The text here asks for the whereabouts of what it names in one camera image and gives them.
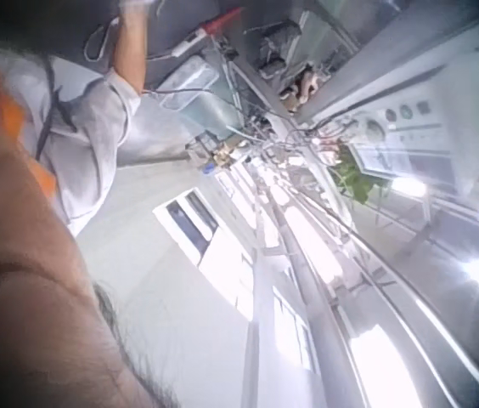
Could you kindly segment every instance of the sleeve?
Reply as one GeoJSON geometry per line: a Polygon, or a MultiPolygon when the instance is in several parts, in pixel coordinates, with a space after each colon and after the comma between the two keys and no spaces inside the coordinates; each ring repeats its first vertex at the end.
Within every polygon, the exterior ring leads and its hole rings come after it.
{"type": "Polygon", "coordinates": [[[70,105],[67,121],[59,110],[53,113],[42,162],[55,174],[55,205],[72,234],[86,225],[109,193],[117,149],[128,135],[139,104],[136,91],[112,70],[70,105]]]}

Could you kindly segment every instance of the green plant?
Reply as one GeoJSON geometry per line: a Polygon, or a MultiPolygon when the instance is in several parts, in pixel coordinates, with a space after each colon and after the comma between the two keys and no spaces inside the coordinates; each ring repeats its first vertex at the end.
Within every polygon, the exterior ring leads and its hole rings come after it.
{"type": "Polygon", "coordinates": [[[340,162],[333,166],[329,172],[337,186],[341,189],[342,194],[348,191],[355,201],[364,204],[368,200],[368,194],[374,186],[384,187],[387,185],[388,180],[362,174],[349,147],[344,143],[339,143],[337,147],[337,156],[340,162]]]}

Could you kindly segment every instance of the red tool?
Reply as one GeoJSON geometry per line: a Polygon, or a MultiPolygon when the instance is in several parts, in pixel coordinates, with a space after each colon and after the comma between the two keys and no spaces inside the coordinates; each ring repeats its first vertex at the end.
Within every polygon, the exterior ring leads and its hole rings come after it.
{"type": "Polygon", "coordinates": [[[202,41],[204,38],[214,36],[217,34],[229,21],[236,18],[243,11],[243,7],[236,7],[227,12],[226,14],[217,17],[214,20],[208,21],[202,26],[189,35],[184,41],[179,43],[173,50],[170,52],[172,57],[178,58],[181,55],[185,54],[189,49],[194,45],[202,41]]]}

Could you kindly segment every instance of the person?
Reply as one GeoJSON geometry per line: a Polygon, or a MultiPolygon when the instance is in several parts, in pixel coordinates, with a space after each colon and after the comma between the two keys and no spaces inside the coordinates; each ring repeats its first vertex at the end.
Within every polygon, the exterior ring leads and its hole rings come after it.
{"type": "Polygon", "coordinates": [[[147,19],[140,8],[145,6],[123,7],[110,72],[68,109],[58,101],[47,57],[0,49],[0,83],[7,96],[1,111],[9,137],[30,157],[31,172],[73,235],[108,195],[117,149],[140,104],[147,49],[147,19]]]}
{"type": "Polygon", "coordinates": [[[41,161],[33,154],[45,112],[20,86],[39,84],[31,57],[0,52],[12,67],[0,65],[0,407],[176,406],[128,359],[110,301],[66,228],[86,223],[113,179],[144,85],[146,25],[146,8],[121,11],[113,71],[80,101],[75,132],[53,116],[41,161]]]}

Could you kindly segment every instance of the orange shirt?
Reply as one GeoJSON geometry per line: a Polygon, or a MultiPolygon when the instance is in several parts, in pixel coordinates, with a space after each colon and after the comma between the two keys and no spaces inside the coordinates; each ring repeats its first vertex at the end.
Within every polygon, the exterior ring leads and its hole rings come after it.
{"type": "MultiPolygon", "coordinates": [[[[2,80],[0,78],[0,112],[2,115],[2,126],[7,137],[13,140],[19,149],[24,150],[24,146],[20,142],[20,132],[25,123],[24,109],[3,89],[2,80]]],[[[30,169],[32,175],[36,178],[42,188],[43,194],[47,198],[53,197],[56,192],[56,178],[44,166],[42,166],[33,157],[25,155],[26,165],[30,169]]]]}

